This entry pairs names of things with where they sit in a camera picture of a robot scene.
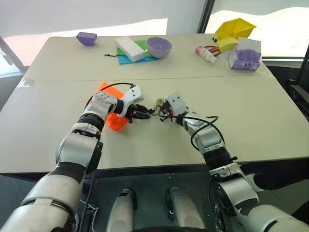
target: black chair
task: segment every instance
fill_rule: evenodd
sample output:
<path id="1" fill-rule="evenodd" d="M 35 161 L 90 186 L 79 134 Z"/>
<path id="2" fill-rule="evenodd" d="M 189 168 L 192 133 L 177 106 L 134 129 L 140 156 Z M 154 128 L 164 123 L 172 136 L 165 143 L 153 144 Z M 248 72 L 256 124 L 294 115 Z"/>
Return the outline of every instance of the black chair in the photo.
<path id="1" fill-rule="evenodd" d="M 295 80 L 285 82 L 287 92 L 309 121 L 309 46 Z"/>

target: purple object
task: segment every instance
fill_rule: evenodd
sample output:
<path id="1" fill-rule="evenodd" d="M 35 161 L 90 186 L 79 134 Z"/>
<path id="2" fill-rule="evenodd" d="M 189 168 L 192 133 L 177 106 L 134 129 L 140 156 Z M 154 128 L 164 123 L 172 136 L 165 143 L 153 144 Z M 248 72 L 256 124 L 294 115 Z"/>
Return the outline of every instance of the purple object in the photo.
<path id="1" fill-rule="evenodd" d="M 147 40 L 147 49 L 150 55 L 155 58 L 164 58 L 172 49 L 172 44 L 160 37 L 151 37 Z"/>
<path id="2" fill-rule="evenodd" d="M 79 42 L 81 42 L 85 46 L 92 46 L 95 44 L 97 40 L 97 34 L 87 33 L 87 32 L 79 32 L 76 36 Z"/>
<path id="3" fill-rule="evenodd" d="M 251 49 L 237 50 L 237 46 L 234 47 L 230 56 L 235 57 L 233 63 L 230 63 L 232 69 L 243 69 L 255 71 L 260 66 L 261 53 L 258 53 Z"/>

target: small green object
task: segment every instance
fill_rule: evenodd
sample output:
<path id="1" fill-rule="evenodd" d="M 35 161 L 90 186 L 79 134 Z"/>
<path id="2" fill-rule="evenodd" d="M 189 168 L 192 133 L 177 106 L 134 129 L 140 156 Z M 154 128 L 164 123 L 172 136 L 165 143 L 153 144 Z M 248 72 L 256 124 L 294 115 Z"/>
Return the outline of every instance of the small green object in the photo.
<path id="1" fill-rule="evenodd" d="M 146 40 L 136 40 L 134 42 L 145 51 L 145 57 L 152 57 L 152 55 L 148 52 Z M 117 55 L 125 56 L 124 52 L 119 48 L 117 48 Z"/>
<path id="2" fill-rule="evenodd" d="M 165 100 L 163 98 L 158 98 L 156 101 L 155 101 L 155 104 L 158 105 L 159 103 L 164 103 Z"/>

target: green mat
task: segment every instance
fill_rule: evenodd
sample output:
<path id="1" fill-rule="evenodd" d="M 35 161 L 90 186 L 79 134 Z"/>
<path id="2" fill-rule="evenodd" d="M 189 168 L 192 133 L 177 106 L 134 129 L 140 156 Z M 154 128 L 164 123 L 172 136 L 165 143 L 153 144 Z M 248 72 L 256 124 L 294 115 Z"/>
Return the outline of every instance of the green mat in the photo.
<path id="1" fill-rule="evenodd" d="M 146 40 L 136 40 L 134 41 L 138 46 L 140 46 L 145 51 L 145 57 L 152 57 L 147 49 Z M 125 56 L 124 52 L 120 48 L 117 48 L 117 55 Z"/>

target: small bottle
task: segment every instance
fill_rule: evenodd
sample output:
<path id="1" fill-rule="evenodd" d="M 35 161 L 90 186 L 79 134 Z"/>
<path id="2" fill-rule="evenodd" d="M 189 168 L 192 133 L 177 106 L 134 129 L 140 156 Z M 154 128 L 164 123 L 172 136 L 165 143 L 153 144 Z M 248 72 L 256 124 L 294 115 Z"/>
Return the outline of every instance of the small bottle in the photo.
<path id="1" fill-rule="evenodd" d="M 213 56 L 213 53 L 202 46 L 196 47 L 195 53 L 210 63 L 214 63 L 216 61 L 216 57 Z"/>

